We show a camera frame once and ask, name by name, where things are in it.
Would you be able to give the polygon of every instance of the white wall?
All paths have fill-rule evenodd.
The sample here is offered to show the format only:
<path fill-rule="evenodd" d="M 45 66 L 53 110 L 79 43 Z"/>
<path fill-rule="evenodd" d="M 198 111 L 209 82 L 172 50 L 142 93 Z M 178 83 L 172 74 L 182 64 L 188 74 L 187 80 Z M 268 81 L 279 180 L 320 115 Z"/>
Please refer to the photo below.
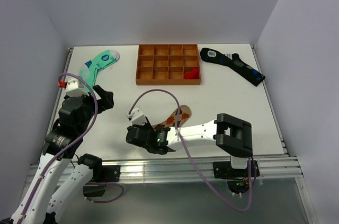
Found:
<path fill-rule="evenodd" d="M 57 93 L 66 48 L 37 0 L 0 0 L 0 220 L 19 203 Z"/>
<path fill-rule="evenodd" d="M 70 46 L 256 43 L 277 0 L 42 0 Z"/>
<path fill-rule="evenodd" d="M 287 147 L 320 223 L 337 223 L 339 0 L 279 0 L 257 44 Z"/>

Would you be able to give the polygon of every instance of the mint green sock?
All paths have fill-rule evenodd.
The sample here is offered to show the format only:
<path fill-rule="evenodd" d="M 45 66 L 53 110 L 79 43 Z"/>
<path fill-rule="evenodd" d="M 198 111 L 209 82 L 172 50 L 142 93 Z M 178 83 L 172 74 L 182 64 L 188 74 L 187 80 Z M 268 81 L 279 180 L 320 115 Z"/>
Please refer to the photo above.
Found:
<path fill-rule="evenodd" d="M 106 69 L 119 59 L 120 55 L 115 50 L 103 51 L 81 67 L 79 76 L 82 77 L 84 81 L 90 85 L 90 87 L 93 87 L 95 84 L 97 72 L 99 70 Z"/>

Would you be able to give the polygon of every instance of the white logo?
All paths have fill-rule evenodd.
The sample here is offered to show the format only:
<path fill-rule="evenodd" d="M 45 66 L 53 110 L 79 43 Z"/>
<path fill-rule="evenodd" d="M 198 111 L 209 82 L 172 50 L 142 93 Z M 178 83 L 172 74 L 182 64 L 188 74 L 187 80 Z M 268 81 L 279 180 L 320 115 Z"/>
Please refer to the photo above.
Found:
<path fill-rule="evenodd" d="M 214 52 L 214 51 L 208 51 L 208 52 L 207 52 L 207 55 L 208 55 L 209 57 L 215 57 L 215 56 L 217 56 L 217 53 Z"/>

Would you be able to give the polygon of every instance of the wooden tray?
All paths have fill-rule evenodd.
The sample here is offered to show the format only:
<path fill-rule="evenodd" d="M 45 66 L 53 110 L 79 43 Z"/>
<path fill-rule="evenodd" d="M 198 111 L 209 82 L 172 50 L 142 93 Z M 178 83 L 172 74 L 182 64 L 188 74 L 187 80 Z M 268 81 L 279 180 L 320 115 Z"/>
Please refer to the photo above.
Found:
<path fill-rule="evenodd" d="M 199 70 L 198 79 L 185 79 L 184 74 Z M 137 85 L 200 85 L 198 45 L 139 45 Z"/>

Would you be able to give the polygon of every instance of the white table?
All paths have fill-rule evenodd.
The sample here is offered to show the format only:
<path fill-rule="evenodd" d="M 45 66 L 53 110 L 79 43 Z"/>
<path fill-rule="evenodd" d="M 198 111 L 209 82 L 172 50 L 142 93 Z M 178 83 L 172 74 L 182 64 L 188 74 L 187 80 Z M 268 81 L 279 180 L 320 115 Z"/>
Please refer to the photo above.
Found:
<path fill-rule="evenodd" d="M 257 68 L 249 44 L 200 44 L 199 51 L 203 47 L 222 53 L 238 53 L 245 63 Z M 162 156 L 153 155 L 125 141 L 127 127 L 131 124 L 126 118 L 127 112 L 140 94 L 153 88 L 170 91 L 181 105 L 191 108 L 192 116 L 184 127 L 214 120 L 218 113 L 227 113 L 252 124 L 255 156 L 284 154 L 263 84 L 255 87 L 227 67 L 200 61 L 201 85 L 137 86 L 138 46 L 75 47 L 67 71 L 78 75 L 85 62 L 107 49 L 119 52 L 120 60 L 100 71 L 96 84 L 114 93 L 114 108 L 98 115 L 94 127 L 78 148 L 78 155 L 89 153 L 103 160 L 185 158 L 184 150 Z M 64 95 L 63 92 L 57 110 Z M 176 108 L 174 100 L 165 93 L 149 93 L 139 101 L 138 106 L 151 124 L 163 122 Z M 229 156 L 217 146 L 192 147 L 190 152 L 193 157 Z"/>

